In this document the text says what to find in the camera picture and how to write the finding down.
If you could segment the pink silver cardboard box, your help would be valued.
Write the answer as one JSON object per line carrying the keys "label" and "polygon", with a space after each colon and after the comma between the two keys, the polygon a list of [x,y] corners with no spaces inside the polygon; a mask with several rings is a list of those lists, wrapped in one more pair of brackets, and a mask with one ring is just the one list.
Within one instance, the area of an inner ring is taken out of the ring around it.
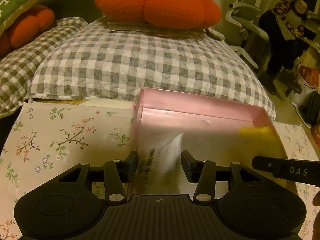
{"label": "pink silver cardboard box", "polygon": [[[270,127],[272,135],[243,135],[243,127]],[[287,154],[278,133],[262,107],[190,93],[143,88],[132,129],[133,149],[144,137],[183,133],[182,151],[200,161],[219,166],[239,162],[251,167],[255,156],[285,159]],[[188,194],[189,183],[181,159],[178,174],[169,181],[147,184],[138,174],[130,186],[133,194]]]}

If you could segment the white office chair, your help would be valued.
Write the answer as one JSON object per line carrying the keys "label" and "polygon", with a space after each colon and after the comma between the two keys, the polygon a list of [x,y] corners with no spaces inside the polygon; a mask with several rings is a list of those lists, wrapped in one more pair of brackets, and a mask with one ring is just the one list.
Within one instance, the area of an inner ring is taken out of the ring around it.
{"label": "white office chair", "polygon": [[255,33],[265,42],[269,41],[268,34],[258,25],[258,18],[260,17],[260,8],[256,7],[257,0],[236,0],[229,5],[230,9],[227,11],[225,18],[229,23],[240,27],[239,34],[243,37],[242,43],[239,46],[231,46],[231,49],[239,56],[243,56],[246,61],[258,70],[259,67],[245,50],[247,37],[250,33]]}

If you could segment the orange patterned bag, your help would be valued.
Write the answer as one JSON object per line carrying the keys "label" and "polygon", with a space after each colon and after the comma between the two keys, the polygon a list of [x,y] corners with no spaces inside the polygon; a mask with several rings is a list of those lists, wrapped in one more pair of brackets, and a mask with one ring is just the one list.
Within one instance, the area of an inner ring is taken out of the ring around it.
{"label": "orange patterned bag", "polygon": [[299,74],[310,87],[319,89],[319,70],[300,65]]}

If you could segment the small orange plush cushion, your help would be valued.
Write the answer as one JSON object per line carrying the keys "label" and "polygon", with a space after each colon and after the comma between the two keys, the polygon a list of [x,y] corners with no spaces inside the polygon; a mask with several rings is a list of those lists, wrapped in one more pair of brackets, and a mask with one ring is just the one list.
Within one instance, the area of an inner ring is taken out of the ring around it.
{"label": "small orange plush cushion", "polygon": [[54,22],[54,12],[44,5],[34,5],[20,15],[1,35],[1,58],[31,42]]}

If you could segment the grey checkered quilt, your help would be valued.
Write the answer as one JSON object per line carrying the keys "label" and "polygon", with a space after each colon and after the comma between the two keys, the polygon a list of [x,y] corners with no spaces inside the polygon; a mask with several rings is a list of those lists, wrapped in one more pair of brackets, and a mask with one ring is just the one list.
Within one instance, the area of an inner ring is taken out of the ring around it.
{"label": "grey checkered quilt", "polygon": [[249,66],[223,41],[111,31],[100,18],[56,21],[1,59],[1,117],[28,99],[135,101],[143,87],[276,109]]}

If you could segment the white lavender snack packet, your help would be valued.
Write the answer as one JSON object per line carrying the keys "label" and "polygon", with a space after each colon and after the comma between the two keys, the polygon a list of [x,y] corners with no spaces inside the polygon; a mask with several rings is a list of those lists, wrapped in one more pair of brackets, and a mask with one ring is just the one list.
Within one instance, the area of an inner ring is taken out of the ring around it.
{"label": "white lavender snack packet", "polygon": [[169,181],[178,174],[183,133],[144,137],[138,143],[138,174],[147,183]]}

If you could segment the person in dark coat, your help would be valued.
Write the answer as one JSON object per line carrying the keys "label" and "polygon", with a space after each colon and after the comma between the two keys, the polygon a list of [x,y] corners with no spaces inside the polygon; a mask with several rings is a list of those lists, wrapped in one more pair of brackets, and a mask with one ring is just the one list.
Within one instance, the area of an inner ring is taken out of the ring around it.
{"label": "person in dark coat", "polygon": [[259,27],[268,34],[270,46],[270,60],[259,81],[272,95],[277,93],[275,79],[295,93],[302,93],[293,67],[295,59],[309,46],[302,40],[307,12],[306,0],[282,0],[259,19]]}

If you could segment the orange pumpkin plush cushion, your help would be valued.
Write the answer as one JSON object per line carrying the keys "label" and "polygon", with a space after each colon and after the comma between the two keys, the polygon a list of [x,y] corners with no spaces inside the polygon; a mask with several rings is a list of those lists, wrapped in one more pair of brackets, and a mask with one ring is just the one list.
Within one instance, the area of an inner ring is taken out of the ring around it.
{"label": "orange pumpkin plush cushion", "polygon": [[221,20],[213,0],[95,0],[95,5],[115,22],[171,29],[207,29]]}

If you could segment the black bag on floor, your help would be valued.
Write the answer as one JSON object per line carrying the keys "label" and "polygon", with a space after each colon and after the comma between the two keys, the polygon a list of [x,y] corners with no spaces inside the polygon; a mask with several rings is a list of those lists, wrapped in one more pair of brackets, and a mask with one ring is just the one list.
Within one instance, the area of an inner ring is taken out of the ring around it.
{"label": "black bag on floor", "polygon": [[309,94],[304,102],[298,107],[302,120],[308,125],[315,125],[319,116],[319,93],[316,91]]}

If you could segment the gold snack packet in box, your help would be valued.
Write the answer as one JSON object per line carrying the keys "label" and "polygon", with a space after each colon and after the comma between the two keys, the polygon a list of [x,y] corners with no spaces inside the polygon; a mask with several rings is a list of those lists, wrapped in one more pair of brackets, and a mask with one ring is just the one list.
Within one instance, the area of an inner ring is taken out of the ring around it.
{"label": "gold snack packet in box", "polygon": [[243,135],[272,135],[273,131],[270,127],[264,126],[264,127],[243,127],[239,131],[240,134]]}

